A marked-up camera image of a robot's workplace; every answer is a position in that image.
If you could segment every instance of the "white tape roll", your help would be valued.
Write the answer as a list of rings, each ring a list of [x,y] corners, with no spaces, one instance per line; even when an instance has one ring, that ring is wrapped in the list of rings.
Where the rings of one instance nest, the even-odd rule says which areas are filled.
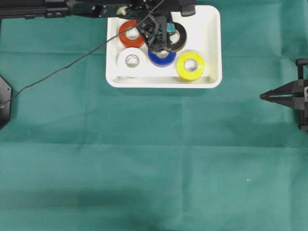
[[[130,78],[139,77],[147,68],[147,57],[138,48],[127,48],[118,57],[117,65],[121,73]]]

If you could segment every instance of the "robotic arm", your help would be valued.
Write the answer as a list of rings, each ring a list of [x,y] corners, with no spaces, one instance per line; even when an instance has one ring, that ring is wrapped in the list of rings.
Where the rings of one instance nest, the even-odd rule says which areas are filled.
[[[60,18],[77,15],[91,18],[119,17],[142,20],[160,0],[1,0],[0,19]],[[171,12],[195,14],[196,0],[166,0],[137,29],[153,52],[180,51],[186,43],[185,28],[172,20]],[[172,42],[170,37],[179,35]]]

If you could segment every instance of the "table surface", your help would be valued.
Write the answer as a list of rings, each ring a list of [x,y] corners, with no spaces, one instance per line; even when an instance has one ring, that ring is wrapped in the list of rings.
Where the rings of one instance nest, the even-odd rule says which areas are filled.
[[[209,0],[223,82],[116,89],[105,49],[24,92],[0,131],[0,229],[293,231],[308,226],[308,133],[259,95],[308,58],[306,0]],[[105,19],[3,20],[17,91],[99,45]]]

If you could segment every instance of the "white tray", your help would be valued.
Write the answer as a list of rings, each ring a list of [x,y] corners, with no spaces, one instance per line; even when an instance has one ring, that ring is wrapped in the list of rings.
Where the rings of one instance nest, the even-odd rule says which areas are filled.
[[[206,69],[203,76],[195,82],[185,82],[178,77],[176,61],[168,67],[154,66],[150,61],[140,77],[121,76],[117,66],[117,58],[125,49],[120,39],[116,38],[107,44],[106,79],[116,88],[215,88],[222,81],[220,14],[213,6],[196,6],[196,15],[182,17],[180,13],[172,13],[174,22],[182,24],[187,31],[187,43],[178,57],[186,51],[196,51],[203,56]],[[118,33],[124,19],[109,18],[107,39]],[[147,56],[147,47],[141,50]]]

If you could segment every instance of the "wire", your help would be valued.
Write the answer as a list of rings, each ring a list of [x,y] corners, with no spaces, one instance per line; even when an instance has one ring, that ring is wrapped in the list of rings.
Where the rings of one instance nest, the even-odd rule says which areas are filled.
[[[28,88],[30,88],[30,87],[33,87],[33,86],[35,86],[35,85],[37,85],[37,84],[39,84],[39,83],[41,83],[41,82],[43,82],[43,81],[49,79],[50,77],[52,77],[52,76],[58,74],[59,72],[62,72],[62,71],[64,71],[64,70],[70,68],[71,66],[75,65],[75,64],[78,63],[79,61],[83,60],[84,58],[88,57],[89,55],[91,55],[91,54],[95,53],[96,51],[100,50],[101,48],[103,48],[103,47],[104,47],[108,42],[110,42],[111,40],[113,40],[113,39],[119,37],[120,35],[122,35],[122,34],[128,32],[128,31],[130,31],[130,30],[132,30],[132,29],[134,29],[134,28],[137,28],[137,27],[138,27],[139,25],[141,25],[141,23],[143,23],[148,17],[150,17],[151,14],[152,14],[161,4],[164,3],[164,1],[165,1],[165,0],[161,0],[161,1],[160,1],[155,7],[153,7],[153,9],[151,9],[151,11],[150,11],[141,21],[139,21],[134,27],[131,27],[131,28],[129,28],[129,29],[127,29],[127,30],[125,30],[125,31],[123,31],[123,32],[121,32],[121,33],[118,33],[117,35],[115,35],[115,36],[113,36],[113,37],[111,37],[111,38],[108,39],[106,42],[104,42],[104,43],[101,44],[100,46],[94,48],[94,49],[91,50],[90,52],[88,52],[88,53],[86,53],[86,54],[80,56],[78,59],[74,60],[74,61],[71,62],[69,65],[64,66],[64,67],[62,67],[62,68],[60,68],[60,69],[58,69],[58,70],[55,70],[55,71],[51,72],[49,75],[47,75],[46,77],[41,78],[40,80],[38,80],[38,81],[36,81],[36,82],[34,82],[34,83],[31,83],[30,85],[27,85],[27,86],[23,87],[23,88],[22,88],[20,91],[18,91],[13,97],[11,97],[11,98],[8,99],[7,101],[1,103],[1,104],[0,104],[0,109],[3,109],[4,106],[5,106],[7,103],[9,103],[9,102],[12,101],[13,99],[15,99],[15,98],[16,98],[20,93],[22,93],[24,90],[26,90],[26,89],[28,89]]]

